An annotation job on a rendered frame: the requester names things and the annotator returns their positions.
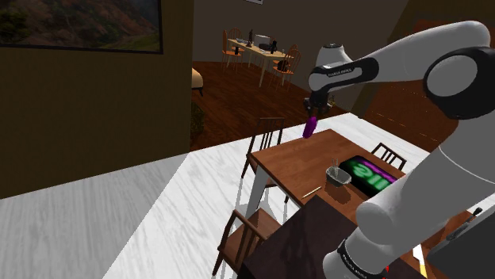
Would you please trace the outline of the purple bottle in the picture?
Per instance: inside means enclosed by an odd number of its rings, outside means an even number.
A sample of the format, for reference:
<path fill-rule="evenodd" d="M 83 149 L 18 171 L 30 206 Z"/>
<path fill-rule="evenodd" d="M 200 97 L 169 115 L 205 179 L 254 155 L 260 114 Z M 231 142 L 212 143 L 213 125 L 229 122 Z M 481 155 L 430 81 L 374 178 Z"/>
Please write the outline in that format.
<path fill-rule="evenodd" d="M 308 139 L 314 133 L 316 126 L 317 126 L 317 118 L 310 117 L 305 123 L 305 128 L 302 137 Z"/>

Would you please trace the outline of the orange wooden chair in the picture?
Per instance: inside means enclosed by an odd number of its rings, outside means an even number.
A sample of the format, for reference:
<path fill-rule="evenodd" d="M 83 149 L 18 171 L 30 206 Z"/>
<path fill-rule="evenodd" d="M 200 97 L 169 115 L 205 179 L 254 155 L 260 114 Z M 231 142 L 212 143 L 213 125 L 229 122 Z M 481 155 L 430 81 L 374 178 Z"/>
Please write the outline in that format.
<path fill-rule="evenodd" d="M 242 53 L 239 50 L 232 50 L 228 47 L 228 35 L 227 31 L 224 29 L 222 33 L 222 70 L 225 71 L 230 64 L 230 61 L 234 59 L 235 69 L 238 69 L 239 58 Z"/>
<path fill-rule="evenodd" d="M 275 78 L 279 78 L 279 81 L 275 87 L 277 90 L 279 87 L 283 88 L 285 81 L 287 81 L 288 87 L 290 87 L 292 76 L 297 69 L 301 60 L 301 52 L 296 44 L 293 44 L 283 59 L 275 60 L 274 66 L 271 70 L 271 80 L 273 82 Z"/>

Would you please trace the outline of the dark wooden chair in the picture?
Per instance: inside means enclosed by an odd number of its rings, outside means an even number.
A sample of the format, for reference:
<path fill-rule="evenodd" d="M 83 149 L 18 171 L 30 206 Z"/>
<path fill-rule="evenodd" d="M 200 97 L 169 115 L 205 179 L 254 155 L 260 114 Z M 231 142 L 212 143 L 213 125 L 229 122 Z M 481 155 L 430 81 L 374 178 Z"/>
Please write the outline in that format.
<path fill-rule="evenodd" d="M 276 139 L 276 145 L 279 145 L 282 141 L 282 132 L 285 125 L 284 117 L 262 117 L 259 118 L 257 125 L 254 130 L 254 134 L 251 137 L 251 141 L 246 154 L 246 161 L 244 164 L 243 171 L 241 173 L 241 178 L 244 178 L 248 167 L 256 172 L 257 163 L 251 157 L 251 153 L 253 152 L 253 147 L 255 143 L 255 139 L 257 136 L 261 137 L 261 142 L 259 145 L 259 151 L 269 148 L 272 146 L 272 140 L 274 138 L 274 133 L 278 132 L 278 137 Z"/>
<path fill-rule="evenodd" d="M 390 147 L 386 146 L 384 143 L 379 143 L 371 152 L 371 154 L 375 155 L 378 157 L 377 152 L 382 149 L 383 153 L 380 156 L 380 159 L 390 165 L 393 164 L 394 161 L 398 160 L 399 166 L 397 167 L 398 170 L 403 170 L 405 164 L 407 163 L 407 160 L 404 159 L 402 156 L 400 156 L 397 152 L 392 150 Z"/>
<path fill-rule="evenodd" d="M 218 246 L 218 256 L 212 275 L 216 276 L 220 265 L 225 261 L 234 272 L 239 272 L 243 260 L 262 245 L 282 225 L 265 212 L 258 209 L 249 218 L 237 210 L 232 211 Z"/>

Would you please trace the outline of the brown wooden table white legs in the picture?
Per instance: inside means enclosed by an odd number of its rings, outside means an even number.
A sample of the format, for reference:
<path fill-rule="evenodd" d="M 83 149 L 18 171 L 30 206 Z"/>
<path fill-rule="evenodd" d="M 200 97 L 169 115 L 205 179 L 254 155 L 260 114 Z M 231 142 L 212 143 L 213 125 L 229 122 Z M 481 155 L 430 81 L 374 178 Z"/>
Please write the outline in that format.
<path fill-rule="evenodd" d="M 239 279 L 326 279 L 322 268 L 324 256 L 336 250 L 357 228 L 356 210 L 371 197 L 351 183 L 335 187 L 327 182 L 325 171 L 332 165 L 332 158 L 340 164 L 356 155 L 397 180 L 406 175 L 330 129 L 251 154 L 257 169 L 247 215 L 252 216 L 259 209 L 268 180 L 280 187 L 298 205 L 299 211 L 244 259 Z M 318 186 L 322 189 L 301 199 Z M 468 216 L 469 208 L 452 216 L 420 244 L 433 248 Z M 391 262 L 382 279 L 448 279 L 442 273 L 422 276 L 412 251 Z"/>

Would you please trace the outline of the pale dining table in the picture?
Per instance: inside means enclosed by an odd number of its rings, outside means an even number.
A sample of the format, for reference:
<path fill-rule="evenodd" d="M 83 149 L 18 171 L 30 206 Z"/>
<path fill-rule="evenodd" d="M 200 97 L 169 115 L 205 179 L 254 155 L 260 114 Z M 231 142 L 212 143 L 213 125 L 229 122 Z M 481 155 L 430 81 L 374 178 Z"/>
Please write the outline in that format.
<path fill-rule="evenodd" d="M 253 42 L 249 40 L 244 40 L 241 38 L 241 32 L 239 29 L 234 28 L 227 32 L 228 35 L 228 47 L 234 50 L 239 50 L 244 55 L 248 55 L 249 60 L 247 62 L 247 66 L 250 67 L 253 62 L 251 61 L 252 57 L 259 57 L 261 59 L 261 75 L 259 79 L 259 85 L 262 85 L 264 73 L 267 70 L 267 65 L 270 61 L 283 59 L 285 56 L 285 52 L 280 51 L 271 51 L 270 48 L 259 48 Z"/>

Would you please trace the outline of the black box green purple print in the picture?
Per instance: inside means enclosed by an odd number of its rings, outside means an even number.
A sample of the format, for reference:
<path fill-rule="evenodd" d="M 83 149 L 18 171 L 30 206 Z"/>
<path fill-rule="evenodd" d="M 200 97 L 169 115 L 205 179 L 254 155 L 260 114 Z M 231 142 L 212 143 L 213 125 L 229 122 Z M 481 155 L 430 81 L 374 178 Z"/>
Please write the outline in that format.
<path fill-rule="evenodd" d="M 341 162 L 339 168 L 350 174 L 351 184 L 368 197 L 375 196 L 397 180 L 360 155 Z"/>

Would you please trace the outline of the white and yellow flat object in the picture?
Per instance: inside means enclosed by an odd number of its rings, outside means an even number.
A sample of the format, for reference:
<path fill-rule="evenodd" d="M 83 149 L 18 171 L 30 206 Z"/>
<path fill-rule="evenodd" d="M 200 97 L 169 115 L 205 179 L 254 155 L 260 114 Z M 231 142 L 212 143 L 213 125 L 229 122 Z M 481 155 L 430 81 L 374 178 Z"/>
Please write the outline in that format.
<path fill-rule="evenodd" d="M 424 255 L 423 255 L 423 250 L 422 250 L 421 244 L 417 244 L 412 249 L 412 255 L 419 262 L 419 268 L 420 268 L 421 275 L 424 276 L 425 278 L 427 278 L 428 273 L 427 273 L 426 266 L 425 266 Z"/>

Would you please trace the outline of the dark grey flat slab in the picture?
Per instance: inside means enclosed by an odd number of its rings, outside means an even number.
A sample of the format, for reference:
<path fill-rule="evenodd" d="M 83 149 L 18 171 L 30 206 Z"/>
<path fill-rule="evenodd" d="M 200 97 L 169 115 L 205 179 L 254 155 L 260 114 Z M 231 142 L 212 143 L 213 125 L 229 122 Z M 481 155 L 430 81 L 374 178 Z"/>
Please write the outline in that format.
<path fill-rule="evenodd" d="M 433 247 L 427 260 L 448 279 L 495 279 L 495 205 Z"/>

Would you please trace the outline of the framed landscape wall picture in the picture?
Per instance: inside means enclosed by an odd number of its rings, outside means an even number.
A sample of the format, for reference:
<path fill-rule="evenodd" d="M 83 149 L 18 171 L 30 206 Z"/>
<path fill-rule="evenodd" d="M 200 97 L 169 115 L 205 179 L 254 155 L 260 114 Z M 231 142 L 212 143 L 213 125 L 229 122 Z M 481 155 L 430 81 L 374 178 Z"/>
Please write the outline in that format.
<path fill-rule="evenodd" d="M 0 0 L 0 46 L 159 54 L 160 0 Z"/>

